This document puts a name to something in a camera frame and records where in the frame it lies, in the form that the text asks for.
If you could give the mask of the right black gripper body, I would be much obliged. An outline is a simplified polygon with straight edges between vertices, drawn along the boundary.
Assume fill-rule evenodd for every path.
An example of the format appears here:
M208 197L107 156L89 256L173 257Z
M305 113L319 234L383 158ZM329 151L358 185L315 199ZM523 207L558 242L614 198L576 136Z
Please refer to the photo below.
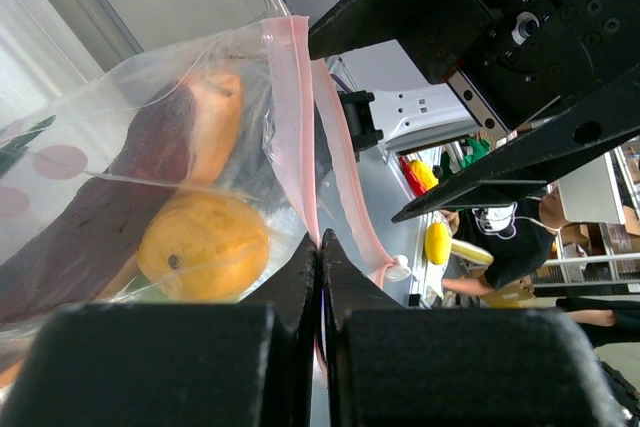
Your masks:
M444 0L445 80L491 132L638 120L639 0Z

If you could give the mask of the red meat slice toy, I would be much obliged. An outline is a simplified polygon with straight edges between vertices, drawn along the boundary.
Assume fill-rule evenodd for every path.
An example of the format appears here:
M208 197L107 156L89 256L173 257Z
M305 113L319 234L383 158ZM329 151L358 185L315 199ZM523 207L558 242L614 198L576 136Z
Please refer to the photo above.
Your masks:
M212 185L243 118L239 75L209 69L158 91L108 168L1 265L1 321L16 323L112 288L159 210L184 186Z

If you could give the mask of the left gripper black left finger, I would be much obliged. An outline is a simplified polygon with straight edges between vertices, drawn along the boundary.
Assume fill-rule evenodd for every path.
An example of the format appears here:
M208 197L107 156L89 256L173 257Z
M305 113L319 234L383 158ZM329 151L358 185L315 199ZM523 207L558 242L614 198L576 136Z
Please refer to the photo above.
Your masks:
M93 304L37 335L5 426L305 426L317 250L236 304Z

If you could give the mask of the green scallion toy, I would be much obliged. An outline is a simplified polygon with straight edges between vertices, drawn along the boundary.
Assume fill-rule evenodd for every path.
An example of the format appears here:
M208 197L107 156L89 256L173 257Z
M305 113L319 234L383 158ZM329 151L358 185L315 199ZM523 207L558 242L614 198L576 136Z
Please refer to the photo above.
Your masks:
M29 144L56 120L52 115L33 125L27 132L18 135L1 147L0 173L4 177L29 150Z

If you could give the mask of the clear pink zip bag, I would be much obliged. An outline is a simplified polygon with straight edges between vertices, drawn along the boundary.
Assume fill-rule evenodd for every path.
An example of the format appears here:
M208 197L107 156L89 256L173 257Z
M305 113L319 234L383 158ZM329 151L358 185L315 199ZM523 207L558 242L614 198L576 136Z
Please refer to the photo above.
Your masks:
M320 243L327 173L366 276L409 276L371 224L308 31L275 17L139 54L2 129L3 387L60 307L245 297L301 237Z

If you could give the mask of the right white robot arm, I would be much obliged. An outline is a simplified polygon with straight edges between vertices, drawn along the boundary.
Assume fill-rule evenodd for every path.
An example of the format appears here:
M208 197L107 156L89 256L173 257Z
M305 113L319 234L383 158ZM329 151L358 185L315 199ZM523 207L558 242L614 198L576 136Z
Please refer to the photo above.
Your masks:
M623 221L607 154L639 132L639 0L340 0L309 47L318 59L390 40L427 87L346 95L357 147L409 153L473 127L507 139L396 221L502 207L550 183L569 220Z

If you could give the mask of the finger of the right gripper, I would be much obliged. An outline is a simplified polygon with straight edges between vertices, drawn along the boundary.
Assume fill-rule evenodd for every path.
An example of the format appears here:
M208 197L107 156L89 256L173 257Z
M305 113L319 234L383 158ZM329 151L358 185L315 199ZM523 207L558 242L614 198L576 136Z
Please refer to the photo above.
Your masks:
M339 0L309 30L312 59L397 41L431 84L446 82L493 22L481 0Z
M639 68L453 175L392 217L501 207L547 186L639 134Z

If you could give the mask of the yellow lemon toy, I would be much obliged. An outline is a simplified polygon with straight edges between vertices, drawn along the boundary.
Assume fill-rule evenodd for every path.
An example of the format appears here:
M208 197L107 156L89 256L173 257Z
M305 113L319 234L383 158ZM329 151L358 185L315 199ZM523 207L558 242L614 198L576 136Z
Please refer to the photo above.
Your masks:
M149 224L136 262L173 300L238 298L267 267L269 229L230 196L190 193L167 202Z

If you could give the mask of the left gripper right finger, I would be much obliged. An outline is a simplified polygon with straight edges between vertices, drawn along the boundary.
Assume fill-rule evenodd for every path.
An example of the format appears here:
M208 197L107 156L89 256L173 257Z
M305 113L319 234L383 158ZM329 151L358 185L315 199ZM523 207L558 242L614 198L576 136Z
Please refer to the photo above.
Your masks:
M322 240L335 426L621 426L592 347L551 309L419 309Z

